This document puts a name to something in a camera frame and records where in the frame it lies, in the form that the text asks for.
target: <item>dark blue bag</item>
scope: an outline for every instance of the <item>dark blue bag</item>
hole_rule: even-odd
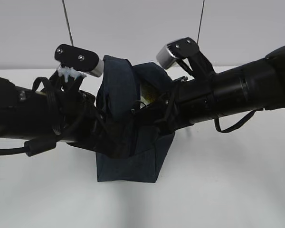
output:
[[[155,126],[135,126],[131,109],[141,99],[143,80],[160,94],[170,89],[172,80],[155,63],[132,66],[126,59],[105,56],[104,67],[96,107],[107,114],[108,130],[122,144],[119,150],[124,158],[112,159],[96,153],[98,181],[155,183],[174,133],[160,136]]]

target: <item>black cable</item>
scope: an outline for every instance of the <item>black cable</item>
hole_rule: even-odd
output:
[[[204,13],[204,6],[205,6],[205,0],[203,0],[203,6],[201,8],[201,14],[200,14],[200,23],[199,23],[199,34],[198,34],[198,40],[197,40],[197,44],[199,44],[199,39],[200,39],[200,28],[201,28],[201,21],[203,19],[203,13]]]
[[[58,104],[56,101],[55,89],[50,80],[46,77],[37,77],[32,86],[32,92],[36,92],[40,83],[44,85],[47,96],[48,110],[51,115],[52,129],[55,134],[61,134],[61,121],[59,116]]]
[[[11,149],[0,149],[0,156],[26,153],[28,151],[29,151],[28,147],[11,148]]]
[[[83,97],[84,107],[83,107],[83,110],[82,110],[81,114],[76,118],[76,120],[69,127],[67,127],[62,132],[61,135],[57,135],[56,136],[56,142],[59,142],[64,137],[68,136],[72,131],[74,131],[79,126],[79,124],[83,120],[83,118],[84,118],[84,116],[86,114],[86,110],[87,110],[86,94],[83,94],[82,97]]]
[[[250,113],[248,113],[247,115],[245,115],[242,119],[240,119],[235,125],[222,130],[219,124],[219,119],[214,119],[214,125],[215,125],[215,129],[220,132],[220,133],[230,133],[232,131],[235,131],[237,129],[239,129],[240,127],[242,127],[248,120],[250,120],[253,115],[257,112],[257,111],[262,111],[262,109],[257,109],[257,110],[253,110]]]
[[[194,73],[193,71],[190,69],[190,67],[182,60],[182,59],[178,59],[177,64],[180,65],[180,67],[186,71],[189,75],[194,77]]]

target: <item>cable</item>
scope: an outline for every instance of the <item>cable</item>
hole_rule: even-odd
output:
[[[84,107],[83,107],[81,114],[76,118],[76,120],[69,127],[67,127],[63,131],[61,135],[56,136],[56,142],[59,142],[64,137],[68,136],[72,131],[74,131],[79,126],[80,122],[83,120],[86,114],[86,109],[87,109],[86,94],[83,94],[82,97],[83,97]]]
[[[26,153],[28,151],[29,151],[28,147],[11,148],[11,149],[0,149],[0,156]]]
[[[184,71],[186,71],[190,76],[194,77],[193,71],[190,69],[190,67],[183,60],[178,59],[176,62]]]
[[[248,113],[247,115],[245,115],[242,119],[240,119],[235,125],[222,130],[219,124],[219,119],[214,119],[214,125],[215,125],[215,129],[220,132],[220,133],[230,133],[232,131],[235,131],[237,129],[239,129],[240,127],[242,127],[248,120],[250,120],[253,115],[257,112],[257,111],[262,111],[262,109],[257,109],[257,110],[253,110],[250,113]]]
[[[203,19],[203,13],[204,13],[204,6],[205,6],[205,0],[203,0],[203,6],[201,8],[201,14],[200,14],[200,23],[199,23],[199,34],[198,34],[198,40],[197,40],[197,44],[199,44],[199,39],[200,39],[200,28],[201,28],[201,21]]]
[[[67,25],[68,34],[70,36],[71,44],[72,44],[72,46],[74,46],[71,28],[70,28],[70,24],[69,24],[68,18],[67,18],[67,11],[66,11],[67,9],[66,9],[66,5],[65,5],[65,0],[62,0],[62,5],[63,5],[63,11],[65,13],[65,17],[66,17],[66,22],[67,22],[66,25]]]
[[[44,89],[46,91],[47,96],[47,105],[48,110],[51,115],[51,122],[52,122],[52,129],[55,134],[61,134],[61,124],[60,124],[60,117],[59,117],[59,110],[56,101],[55,89],[52,86],[50,80],[46,77],[37,77],[32,86],[32,92],[36,92],[40,83],[44,85]]]

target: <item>white wall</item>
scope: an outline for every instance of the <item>white wall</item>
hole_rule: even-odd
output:
[[[164,44],[197,39],[203,0],[65,0],[74,45],[155,61]],[[215,66],[241,65],[285,45],[285,0],[207,0],[199,46]],[[61,0],[0,0],[0,69],[57,66],[70,44]]]
[[[30,87],[52,72],[0,76]],[[100,83],[86,78],[83,89],[95,94]],[[22,144],[0,139],[0,148]],[[31,158],[0,157],[0,228],[10,227],[285,228],[285,109],[257,113],[230,134],[212,121],[178,131],[156,184],[97,183],[95,153],[63,143]]]

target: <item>hanging wire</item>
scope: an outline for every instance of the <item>hanging wire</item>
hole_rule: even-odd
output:
[[[203,19],[203,13],[204,13],[204,6],[205,6],[205,0],[203,0],[203,6],[201,8],[201,14],[200,14],[200,23],[199,23],[199,34],[198,34],[198,40],[197,40],[197,44],[199,44],[199,39],[200,39],[200,27],[201,27],[201,21]]]
[[[66,9],[66,5],[65,5],[65,0],[62,0],[62,5],[63,5],[63,11],[65,12],[65,17],[66,17],[66,25],[67,25],[67,30],[68,30],[68,34],[70,36],[70,40],[71,40],[71,44],[72,46],[74,46],[74,43],[73,43],[73,38],[72,38],[72,33],[71,33],[71,28],[70,28],[70,24],[68,22],[68,18],[67,18],[67,9]]]

